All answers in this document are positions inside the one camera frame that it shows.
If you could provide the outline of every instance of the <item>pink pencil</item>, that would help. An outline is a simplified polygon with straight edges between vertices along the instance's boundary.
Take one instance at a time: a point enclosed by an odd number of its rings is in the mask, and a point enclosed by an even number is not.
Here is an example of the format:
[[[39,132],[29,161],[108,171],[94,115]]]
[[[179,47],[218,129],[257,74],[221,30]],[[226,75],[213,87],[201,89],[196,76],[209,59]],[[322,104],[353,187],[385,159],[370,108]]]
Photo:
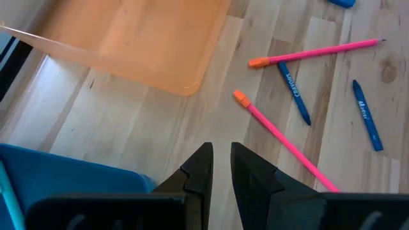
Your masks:
[[[315,49],[315,50],[308,50],[308,51],[303,51],[303,52],[299,52],[295,54],[286,54],[286,55],[276,56],[276,57],[259,57],[259,58],[249,61],[249,65],[251,67],[263,67],[263,66],[276,64],[280,61],[293,61],[293,60],[298,60],[298,59],[303,59],[303,58],[316,57],[320,55],[335,54],[335,53],[344,52],[348,50],[372,47],[384,41],[386,40],[385,39],[384,40],[372,39],[372,40],[367,40],[367,41],[362,41],[362,42],[353,42],[353,43],[338,45],[334,47],[326,47],[326,48],[320,48],[320,49]]]
[[[264,126],[266,126],[273,135],[285,146],[288,150],[294,154],[299,161],[301,161],[304,166],[307,167],[310,172],[319,179],[319,181],[331,192],[339,192],[339,189],[322,173],[320,170],[313,165],[305,156],[298,150],[271,122],[260,112],[255,106],[251,104],[251,101],[243,94],[241,91],[236,90],[234,96],[238,102],[260,120]]]

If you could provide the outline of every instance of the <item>blue crayon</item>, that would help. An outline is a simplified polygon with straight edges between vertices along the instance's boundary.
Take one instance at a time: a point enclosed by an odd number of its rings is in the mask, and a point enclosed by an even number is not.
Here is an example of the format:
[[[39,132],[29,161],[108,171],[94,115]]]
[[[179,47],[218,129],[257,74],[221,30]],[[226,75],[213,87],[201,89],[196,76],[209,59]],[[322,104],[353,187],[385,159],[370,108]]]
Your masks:
[[[373,148],[375,151],[382,151],[383,146],[381,139],[379,138],[378,131],[376,130],[375,123],[373,122],[371,111],[366,103],[364,92],[356,80],[352,82],[353,91],[357,99],[358,108],[364,119],[366,129],[368,131],[369,137],[371,138]]]
[[[297,107],[301,113],[302,118],[307,123],[307,125],[311,126],[311,120],[308,115],[307,107],[305,107],[305,104],[302,101],[300,92],[297,86],[295,85],[294,79],[292,78],[291,74],[288,71],[286,63],[281,61],[278,63],[278,67],[280,69],[282,76],[284,77],[284,80],[287,83],[289,90],[293,94],[294,101],[297,104]]]

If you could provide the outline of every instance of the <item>blue object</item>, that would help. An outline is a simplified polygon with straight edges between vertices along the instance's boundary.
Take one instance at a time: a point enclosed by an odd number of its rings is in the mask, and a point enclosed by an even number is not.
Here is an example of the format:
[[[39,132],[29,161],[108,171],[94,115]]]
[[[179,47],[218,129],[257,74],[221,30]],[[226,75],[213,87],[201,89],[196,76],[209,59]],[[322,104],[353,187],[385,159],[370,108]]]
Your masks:
[[[308,110],[305,107],[304,102],[302,101],[300,92],[297,86],[295,85],[294,79],[292,78],[291,74],[288,71],[286,63],[281,61],[278,63],[278,67],[280,69],[282,76],[284,77],[284,80],[287,83],[289,90],[293,94],[294,101],[295,103],[297,103],[297,107],[301,113],[302,118],[307,123],[307,125],[311,126],[311,120],[308,115]]]
[[[366,103],[364,92],[356,80],[353,80],[352,87],[357,99],[358,108],[364,119],[369,137],[371,138],[373,148],[375,151],[381,151],[383,150],[382,142],[379,138],[378,131],[376,130],[375,123],[373,122],[371,111],[369,111],[369,107]]]
[[[7,144],[0,144],[0,161],[23,215],[35,202],[58,194],[141,194],[155,188],[142,174]],[[2,197],[0,229],[14,229]]]
[[[328,0],[330,3],[337,4],[343,8],[351,8],[355,4],[355,0]]]
[[[14,228],[16,230],[25,230],[24,216],[21,212],[19,202],[15,197],[12,184],[8,179],[6,169],[3,163],[0,161],[0,194],[4,197],[4,201],[8,208],[8,213],[12,218]]]

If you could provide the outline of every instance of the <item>teal plastic object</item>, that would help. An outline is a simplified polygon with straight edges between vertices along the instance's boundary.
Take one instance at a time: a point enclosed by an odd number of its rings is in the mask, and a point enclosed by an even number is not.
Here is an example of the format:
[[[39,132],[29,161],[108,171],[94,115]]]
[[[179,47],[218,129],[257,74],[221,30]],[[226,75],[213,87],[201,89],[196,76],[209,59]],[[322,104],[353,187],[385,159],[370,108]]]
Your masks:
[[[351,8],[355,4],[355,0],[328,0],[330,3],[337,4],[343,8]]]
[[[35,202],[58,194],[143,194],[156,187],[143,174],[7,144],[0,144],[0,161],[23,216]],[[8,201],[0,196],[0,230],[20,230]]]
[[[7,205],[8,213],[12,219],[14,228],[16,230],[25,230],[24,216],[21,212],[19,202],[15,197],[12,184],[8,179],[6,169],[2,161],[0,161],[0,194],[4,197]]]

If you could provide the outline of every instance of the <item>orange eraser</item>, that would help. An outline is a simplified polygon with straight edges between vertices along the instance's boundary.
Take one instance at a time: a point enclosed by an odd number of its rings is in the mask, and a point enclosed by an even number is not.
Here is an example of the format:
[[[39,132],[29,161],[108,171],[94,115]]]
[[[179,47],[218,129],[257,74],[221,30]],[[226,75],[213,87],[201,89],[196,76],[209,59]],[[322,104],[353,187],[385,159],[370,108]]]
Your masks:
[[[251,67],[263,67],[268,66],[269,64],[270,61],[268,60],[268,57],[260,57],[249,61],[249,66]]]
[[[247,107],[251,104],[251,101],[250,101],[250,100],[247,98],[247,96],[246,96],[244,93],[242,93],[240,90],[236,90],[236,91],[233,93],[233,95],[235,96],[236,100],[237,100],[238,102],[240,102],[240,104],[241,104],[243,107],[247,108]]]

